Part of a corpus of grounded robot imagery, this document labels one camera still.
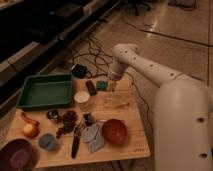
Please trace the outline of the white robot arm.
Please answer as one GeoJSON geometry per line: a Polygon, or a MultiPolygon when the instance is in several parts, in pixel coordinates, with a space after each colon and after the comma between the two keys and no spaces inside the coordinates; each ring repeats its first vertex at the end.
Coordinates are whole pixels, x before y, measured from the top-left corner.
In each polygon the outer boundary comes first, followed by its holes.
{"type": "Polygon", "coordinates": [[[129,67],[158,86],[153,110],[155,171],[213,171],[213,89],[140,56],[136,44],[115,45],[108,78],[121,80],[129,67]]]}

